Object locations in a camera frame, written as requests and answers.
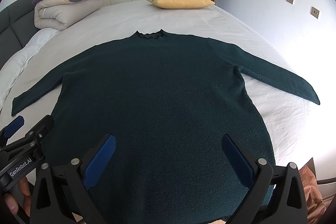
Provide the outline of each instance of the bed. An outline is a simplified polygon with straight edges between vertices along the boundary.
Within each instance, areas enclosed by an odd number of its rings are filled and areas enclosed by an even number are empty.
[[[13,10],[24,1],[18,0],[8,7]],[[20,46],[23,47],[38,29],[34,27],[33,18],[28,19],[33,9],[26,8],[23,16],[17,15],[15,26],[1,19],[1,49],[6,48],[7,56],[1,55],[0,62],[9,58],[10,54],[20,47],[12,47],[19,40],[21,30],[25,33]],[[16,34],[13,39],[4,39],[4,32],[12,29]],[[198,10],[164,10],[151,3],[140,0],[107,6],[92,13],[68,29],[59,32],[29,61],[7,96],[0,114],[0,128],[9,124],[12,101],[24,91],[31,88],[47,72],[63,61],[80,52],[104,42],[123,39],[134,32],[153,33],[163,29],[176,34],[193,34],[199,37],[210,37],[227,43],[233,43],[243,50],[263,58],[289,71],[293,69],[281,57],[276,49],[261,35],[237,18],[217,6],[209,6]],[[286,166],[293,161],[298,168],[304,166],[312,155],[306,147],[309,132],[309,120],[314,104],[308,100],[278,90],[258,80],[243,75],[246,90],[254,105],[261,114],[269,132],[277,165]],[[21,137],[46,114],[50,114],[57,102],[61,86],[51,91],[36,103],[30,105],[18,115],[25,119],[25,125],[10,139],[13,142]],[[34,174],[29,176],[34,183]]]

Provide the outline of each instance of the screw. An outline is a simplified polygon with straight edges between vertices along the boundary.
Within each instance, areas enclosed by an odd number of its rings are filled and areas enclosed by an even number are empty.
[[[267,164],[267,160],[265,160],[263,158],[258,159],[258,162],[259,162],[260,165],[266,165]]]
[[[47,169],[48,167],[49,167],[49,164],[47,164],[46,162],[41,165],[41,168],[43,170]]]
[[[296,169],[296,164],[295,163],[293,163],[293,162],[291,162],[290,164],[289,164],[289,166],[291,167],[291,168],[293,168],[293,169]]]
[[[79,163],[79,159],[78,158],[74,158],[71,160],[71,164],[72,165],[77,165]]]

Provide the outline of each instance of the human hand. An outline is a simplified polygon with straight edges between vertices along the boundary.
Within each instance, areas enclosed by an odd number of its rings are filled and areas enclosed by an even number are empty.
[[[23,177],[19,181],[19,188],[24,195],[23,209],[26,212],[27,216],[30,216],[32,196],[29,191],[28,180],[26,177]],[[12,212],[12,214],[16,215],[19,210],[19,205],[17,204],[17,201],[15,200],[15,198],[11,194],[5,194],[4,201],[7,207],[9,208],[9,210]]]

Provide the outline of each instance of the dark gray headboard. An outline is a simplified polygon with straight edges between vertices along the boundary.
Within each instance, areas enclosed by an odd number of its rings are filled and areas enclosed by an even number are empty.
[[[33,0],[17,0],[0,12],[0,69],[39,30],[34,25]]]

